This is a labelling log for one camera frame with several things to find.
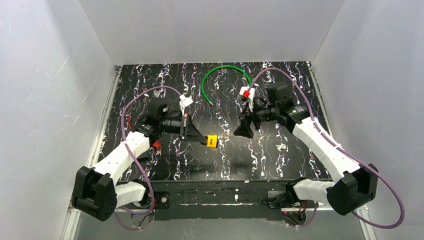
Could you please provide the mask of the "yellow padlock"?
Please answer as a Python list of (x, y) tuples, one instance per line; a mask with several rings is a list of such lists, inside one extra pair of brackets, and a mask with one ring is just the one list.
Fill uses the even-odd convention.
[(206, 146), (209, 148), (217, 148), (219, 145), (219, 139), (217, 135), (208, 135), (206, 138)]

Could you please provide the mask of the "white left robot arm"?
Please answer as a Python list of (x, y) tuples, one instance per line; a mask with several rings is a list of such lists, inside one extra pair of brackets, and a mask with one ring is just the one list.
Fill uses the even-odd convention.
[(164, 133), (177, 134), (183, 141), (209, 148), (219, 145), (217, 135), (200, 133), (188, 112), (182, 110), (171, 116), (166, 103), (154, 103), (109, 155), (91, 168), (83, 166), (77, 171), (71, 206), (104, 222), (116, 208), (142, 203), (147, 196), (153, 197), (153, 187), (147, 181), (132, 180), (119, 184), (118, 180), (133, 163), (139, 163), (138, 157), (151, 148), (161, 147), (159, 138)]

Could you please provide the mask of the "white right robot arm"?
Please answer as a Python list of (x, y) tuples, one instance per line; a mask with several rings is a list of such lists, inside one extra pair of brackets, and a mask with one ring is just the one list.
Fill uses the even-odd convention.
[(332, 181), (300, 178), (285, 186), (289, 203), (315, 201), (330, 205), (338, 214), (347, 215), (376, 197), (378, 177), (373, 164), (361, 166), (329, 143), (331, 136), (319, 122), (312, 120), (306, 105), (295, 104), (288, 86), (267, 88), (267, 99), (257, 97), (254, 89), (244, 86), (239, 98), (245, 107), (239, 115), (235, 136), (253, 138), (251, 128), (262, 122), (276, 121), (302, 141), (329, 171)]

